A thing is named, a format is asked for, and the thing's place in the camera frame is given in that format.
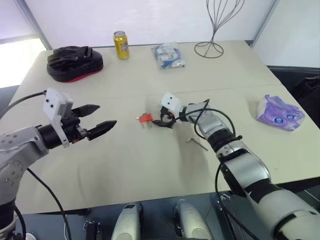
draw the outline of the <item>wire hat stand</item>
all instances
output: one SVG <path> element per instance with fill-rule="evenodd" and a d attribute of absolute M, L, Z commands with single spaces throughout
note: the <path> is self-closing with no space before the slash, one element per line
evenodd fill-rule
<path fill-rule="evenodd" d="M 233 2 L 233 5 L 228 4 L 229 0 L 213 0 L 213 4 L 210 4 L 210 0 L 206 0 L 206 9 L 212 24 L 213 34 L 210 41 L 202 41 L 194 46 L 196 54 L 206 59 L 216 59 L 225 53 L 224 48 L 215 42 L 215 35 L 223 25 L 240 12 L 245 1 L 246 0 L 231 0 L 230 2 Z"/>

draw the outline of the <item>soda can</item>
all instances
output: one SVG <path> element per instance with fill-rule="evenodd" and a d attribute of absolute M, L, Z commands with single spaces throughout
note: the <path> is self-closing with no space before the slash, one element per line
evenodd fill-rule
<path fill-rule="evenodd" d="M 113 34 L 114 45 L 116 49 L 116 54 L 121 60 L 126 60 L 129 58 L 129 46 L 128 38 L 124 31 L 116 31 Z"/>

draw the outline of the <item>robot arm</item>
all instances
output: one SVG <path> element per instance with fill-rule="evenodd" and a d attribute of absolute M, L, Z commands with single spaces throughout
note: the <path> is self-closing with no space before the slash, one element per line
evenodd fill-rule
<path fill-rule="evenodd" d="M 170 93 L 163 97 L 161 104 L 163 113 L 180 116 L 181 122 L 193 124 L 205 106 L 204 102 L 182 106 Z M 319 239 L 319 213 L 294 193 L 273 184 L 262 160 L 213 111 L 205 110 L 197 126 L 222 163 L 221 171 L 231 191 L 249 200 L 272 238 Z"/>
<path fill-rule="evenodd" d="M 15 199 L 26 169 L 60 145 L 65 148 L 85 137 L 93 140 L 114 127 L 117 121 L 105 121 L 87 130 L 80 119 L 99 108 L 84 105 L 72 109 L 73 102 L 65 94 L 49 88 L 43 110 L 50 124 L 27 127 L 0 136 L 0 240 L 12 239 L 16 219 Z"/>

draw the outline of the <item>beige tabletop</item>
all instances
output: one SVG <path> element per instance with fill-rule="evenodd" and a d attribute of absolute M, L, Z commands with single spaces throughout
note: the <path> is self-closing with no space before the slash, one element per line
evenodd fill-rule
<path fill-rule="evenodd" d="M 129 61 L 117 60 L 113 48 L 98 48 L 104 69 L 75 83 L 53 81 L 45 70 L 49 53 L 42 52 L 14 99 L 54 87 L 66 92 L 74 107 L 101 106 L 81 120 L 84 128 L 106 120 L 118 122 L 93 141 L 84 139 L 68 148 L 51 150 L 30 168 L 52 188 L 65 210 L 214 192 L 219 162 L 207 142 L 199 139 L 209 151 L 186 143 L 195 136 L 191 124 L 149 129 L 136 120 L 145 112 L 158 118 L 161 98 L 170 91 L 185 104 L 209 98 L 212 108 L 228 114 L 237 134 L 265 162 L 274 183 L 318 177 L 317 126 L 308 116 L 293 132 L 255 120 L 258 102 L 265 94 L 299 104 L 244 42 L 224 42 L 223 46 L 225 55 L 212 60 L 198 57 L 192 43 L 180 44 L 186 67 L 163 71 L 157 69 L 150 46 L 131 47 Z M 37 97 L 11 109 L 0 121 L 0 134 L 47 124 L 42 102 L 43 97 Z M 222 177 L 218 187 L 229 189 Z M 16 203 L 23 213 L 58 210 L 29 173 L 22 177 Z"/>

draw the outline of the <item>white backdrop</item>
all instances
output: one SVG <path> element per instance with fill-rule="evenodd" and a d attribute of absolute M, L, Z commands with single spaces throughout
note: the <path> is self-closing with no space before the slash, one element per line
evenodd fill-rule
<path fill-rule="evenodd" d="M 206 0 L 25 1 L 53 48 L 111 46 L 117 30 L 127 33 L 130 45 L 208 41 L 212 35 Z M 273 2 L 246 0 L 216 39 L 253 40 Z"/>
<path fill-rule="evenodd" d="M 36 34 L 13 0 L 0 0 L 0 40 Z"/>
<path fill-rule="evenodd" d="M 320 1 L 280 0 L 253 49 L 266 65 L 320 68 Z"/>

